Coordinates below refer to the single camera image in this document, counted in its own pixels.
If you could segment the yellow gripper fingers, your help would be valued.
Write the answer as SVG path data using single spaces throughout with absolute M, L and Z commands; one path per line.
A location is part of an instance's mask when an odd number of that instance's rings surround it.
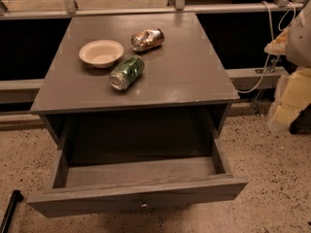
M 264 51 L 273 55 L 285 55 L 297 68 L 277 83 L 275 101 L 269 111 L 270 124 L 289 127 L 311 104 L 311 39 L 310 34 L 285 29 L 266 45 Z

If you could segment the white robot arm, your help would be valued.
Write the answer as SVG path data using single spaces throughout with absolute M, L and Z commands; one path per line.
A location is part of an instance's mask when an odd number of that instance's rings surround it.
M 293 23 L 264 48 L 266 53 L 285 55 L 296 70 L 279 81 L 270 120 L 289 127 L 311 104 L 311 1 Z

